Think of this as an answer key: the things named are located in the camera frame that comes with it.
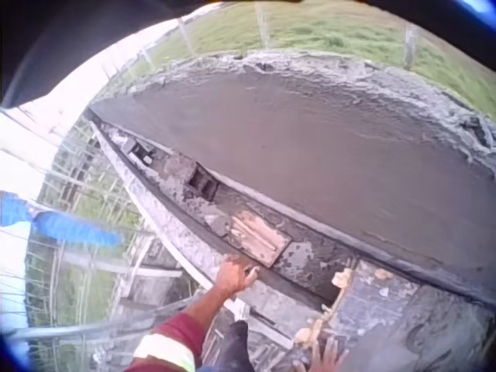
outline sky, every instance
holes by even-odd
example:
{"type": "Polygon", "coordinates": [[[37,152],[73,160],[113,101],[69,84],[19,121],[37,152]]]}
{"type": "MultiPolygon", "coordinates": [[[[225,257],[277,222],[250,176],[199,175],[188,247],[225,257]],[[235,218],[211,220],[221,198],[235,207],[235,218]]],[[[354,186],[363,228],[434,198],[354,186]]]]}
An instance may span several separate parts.
{"type": "MultiPolygon", "coordinates": [[[[208,12],[216,6],[207,5],[185,18],[208,12]]],[[[107,84],[109,77],[126,62],[135,59],[142,49],[155,43],[176,26],[175,20],[162,22],[120,40],[87,60],[48,95],[22,105],[21,109],[6,110],[5,113],[14,120],[0,113],[0,190],[36,200],[44,174],[33,169],[27,162],[43,169],[50,168],[64,135],[87,104],[107,84]],[[1,151],[2,149],[15,154],[17,158],[1,151]]],[[[0,273],[4,274],[0,276],[0,322],[4,331],[28,326],[25,315],[5,314],[25,310],[24,280],[6,277],[5,274],[24,277],[29,231],[28,222],[0,228],[0,273]]],[[[27,343],[17,343],[12,351],[21,361],[27,363],[28,349],[27,343]]]]}

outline reflective stripe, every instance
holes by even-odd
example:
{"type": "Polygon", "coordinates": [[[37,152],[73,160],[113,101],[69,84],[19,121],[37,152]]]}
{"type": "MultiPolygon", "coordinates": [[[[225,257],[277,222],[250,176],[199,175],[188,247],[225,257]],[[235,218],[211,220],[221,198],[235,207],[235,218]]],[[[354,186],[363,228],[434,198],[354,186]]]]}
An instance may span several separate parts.
{"type": "Polygon", "coordinates": [[[134,352],[135,358],[155,357],[195,372],[195,357],[191,350],[175,339],[158,333],[144,336],[134,352]]]}

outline blue object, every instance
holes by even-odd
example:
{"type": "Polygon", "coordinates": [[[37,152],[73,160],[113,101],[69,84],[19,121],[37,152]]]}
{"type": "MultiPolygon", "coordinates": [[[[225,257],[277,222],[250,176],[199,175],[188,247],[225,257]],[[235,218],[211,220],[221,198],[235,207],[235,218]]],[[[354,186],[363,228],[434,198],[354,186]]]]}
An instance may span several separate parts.
{"type": "Polygon", "coordinates": [[[0,191],[0,226],[31,221],[29,206],[16,194],[0,191]]]}
{"type": "Polygon", "coordinates": [[[118,234],[58,212],[39,213],[33,219],[33,227],[45,236],[70,243],[117,246],[122,242],[118,234]]]}

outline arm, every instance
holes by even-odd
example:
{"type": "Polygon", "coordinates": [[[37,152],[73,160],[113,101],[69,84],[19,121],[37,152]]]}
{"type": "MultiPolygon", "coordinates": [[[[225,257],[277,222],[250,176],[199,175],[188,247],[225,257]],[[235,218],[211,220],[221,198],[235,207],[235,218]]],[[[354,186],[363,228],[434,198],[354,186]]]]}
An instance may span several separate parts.
{"type": "Polygon", "coordinates": [[[200,301],[145,336],[136,349],[128,371],[192,372],[201,364],[205,334],[224,302],[248,288],[257,279],[258,267],[229,256],[221,264],[215,284],[200,301]]]}

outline green grass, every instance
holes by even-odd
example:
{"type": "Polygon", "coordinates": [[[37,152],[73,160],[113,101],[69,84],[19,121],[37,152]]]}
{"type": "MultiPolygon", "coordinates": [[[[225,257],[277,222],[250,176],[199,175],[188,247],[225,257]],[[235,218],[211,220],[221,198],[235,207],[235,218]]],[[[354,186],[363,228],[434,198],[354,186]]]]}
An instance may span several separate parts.
{"type": "MultiPolygon", "coordinates": [[[[405,22],[367,5],[343,0],[307,0],[302,4],[263,3],[270,48],[323,50],[363,57],[401,67],[405,22]]],[[[197,53],[260,49],[260,31],[252,3],[216,9],[186,25],[197,53]]],[[[157,66],[190,57],[176,29],[150,50],[157,66]]],[[[133,74],[149,74],[144,58],[131,67],[133,74]]],[[[455,91],[463,100],[496,119],[496,75],[436,39],[422,34],[413,71],[455,91]]],[[[124,81],[133,78],[128,72],[124,81]]]]}

